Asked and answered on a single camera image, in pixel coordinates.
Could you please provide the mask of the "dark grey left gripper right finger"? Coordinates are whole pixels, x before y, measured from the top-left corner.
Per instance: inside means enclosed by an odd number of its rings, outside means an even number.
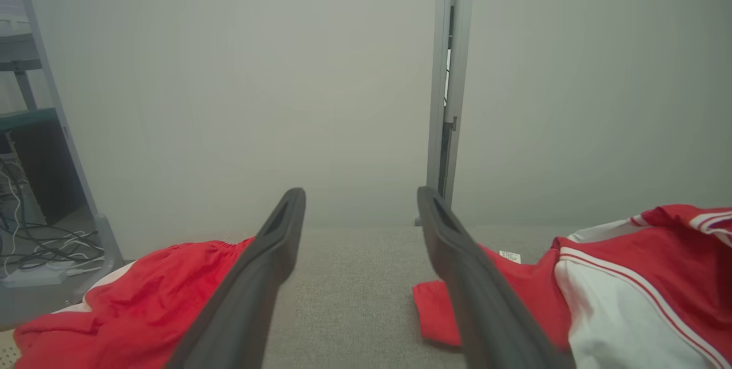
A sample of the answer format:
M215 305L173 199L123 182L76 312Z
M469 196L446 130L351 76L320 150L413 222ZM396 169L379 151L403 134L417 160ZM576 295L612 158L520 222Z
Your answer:
M570 368L486 252L436 189L417 207L429 262L446 283L468 368Z

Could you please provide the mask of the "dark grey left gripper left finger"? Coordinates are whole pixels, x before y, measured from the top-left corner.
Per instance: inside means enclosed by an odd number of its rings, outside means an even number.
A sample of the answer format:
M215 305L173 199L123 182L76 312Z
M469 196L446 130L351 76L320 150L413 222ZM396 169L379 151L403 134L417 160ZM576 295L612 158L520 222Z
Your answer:
M288 189L168 359L167 368L260 368L280 286L295 270L306 193Z

